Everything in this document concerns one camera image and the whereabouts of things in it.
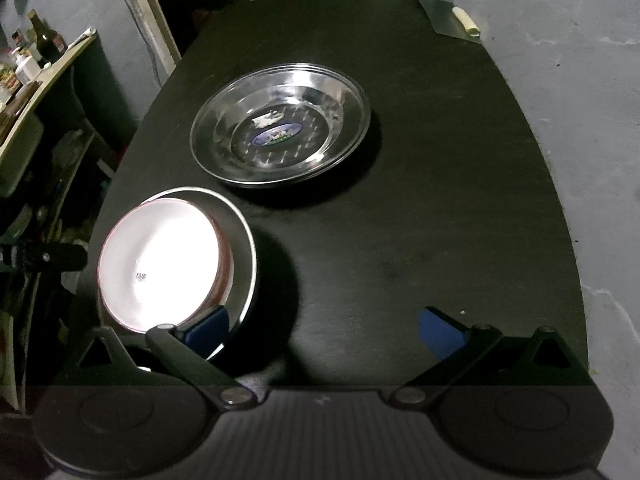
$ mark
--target dark wooden table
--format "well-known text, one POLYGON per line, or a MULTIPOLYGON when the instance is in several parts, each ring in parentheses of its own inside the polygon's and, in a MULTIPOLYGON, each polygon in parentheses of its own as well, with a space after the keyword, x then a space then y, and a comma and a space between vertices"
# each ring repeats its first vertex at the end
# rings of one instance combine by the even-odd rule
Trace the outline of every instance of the dark wooden table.
POLYGON ((95 266, 130 208, 176 186, 222 192, 254 231, 261 282, 216 363, 278 384, 398 384, 434 363, 434 305, 508 335, 555 326, 586 363, 572 240, 537 143, 480 44, 436 35, 417 0, 264 0, 213 18, 159 93, 95 225, 72 335, 95 318, 95 266), (357 80, 372 127, 306 184, 221 186, 192 159, 191 123, 252 70, 314 62, 357 80))

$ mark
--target white bowl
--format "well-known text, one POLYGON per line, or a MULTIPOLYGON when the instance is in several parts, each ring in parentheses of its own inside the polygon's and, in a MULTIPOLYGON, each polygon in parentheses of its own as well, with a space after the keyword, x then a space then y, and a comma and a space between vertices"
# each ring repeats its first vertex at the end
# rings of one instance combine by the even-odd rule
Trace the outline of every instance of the white bowl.
POLYGON ((143 333, 180 325, 220 301, 231 255, 215 222, 179 198, 158 198, 127 213, 98 261, 98 289, 123 327, 143 333))

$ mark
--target cable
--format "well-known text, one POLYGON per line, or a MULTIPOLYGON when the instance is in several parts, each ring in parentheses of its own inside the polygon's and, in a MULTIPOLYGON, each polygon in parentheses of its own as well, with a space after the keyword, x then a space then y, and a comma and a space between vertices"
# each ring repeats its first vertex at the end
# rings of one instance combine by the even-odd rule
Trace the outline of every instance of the cable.
POLYGON ((148 40, 146 39, 146 36, 142 32, 142 28, 140 27, 140 24, 138 23, 138 20, 136 19, 135 12, 131 8, 131 5, 129 5, 129 1, 128 0, 123 0, 123 1, 124 1, 124 4, 127 6, 127 10, 129 11, 129 14, 131 15, 131 19, 133 20, 133 23, 136 25, 136 29, 138 30, 138 33, 140 34, 140 38, 142 38, 142 41, 145 42, 146 51, 149 54, 149 59, 151 60, 151 67, 152 67, 152 70, 154 72, 154 78, 156 80, 156 84, 158 85, 158 88, 162 88, 162 83, 160 82, 160 75, 158 73, 158 62, 156 61, 156 56, 154 55, 154 51, 151 48, 151 45, 149 44, 148 40))

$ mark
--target bowl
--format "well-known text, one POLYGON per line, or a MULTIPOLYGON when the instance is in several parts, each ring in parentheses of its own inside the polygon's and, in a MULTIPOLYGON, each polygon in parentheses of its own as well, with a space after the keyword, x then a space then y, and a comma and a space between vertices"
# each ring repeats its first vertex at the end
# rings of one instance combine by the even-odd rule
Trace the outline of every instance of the bowl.
POLYGON ((107 236, 98 290, 117 323, 144 333, 223 301, 231 267, 225 237, 208 214, 181 198, 158 198, 132 209, 107 236))
POLYGON ((363 89, 344 74, 305 63, 271 66, 202 106, 191 153, 227 184, 273 187, 340 163, 362 141, 370 115, 363 89))

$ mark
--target ribbed gray surface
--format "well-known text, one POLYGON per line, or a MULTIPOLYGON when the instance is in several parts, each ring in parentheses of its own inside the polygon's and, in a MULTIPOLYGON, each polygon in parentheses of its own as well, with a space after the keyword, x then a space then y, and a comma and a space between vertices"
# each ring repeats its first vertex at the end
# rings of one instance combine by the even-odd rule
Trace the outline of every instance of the ribbed gray surface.
MULTIPOLYGON (((71 479, 56 474, 52 480, 71 479)), ((153 480, 509 479, 458 456, 427 416, 375 392, 271 392, 250 412, 220 417, 187 459, 153 480)), ((567 480, 597 480, 583 472, 567 480)))

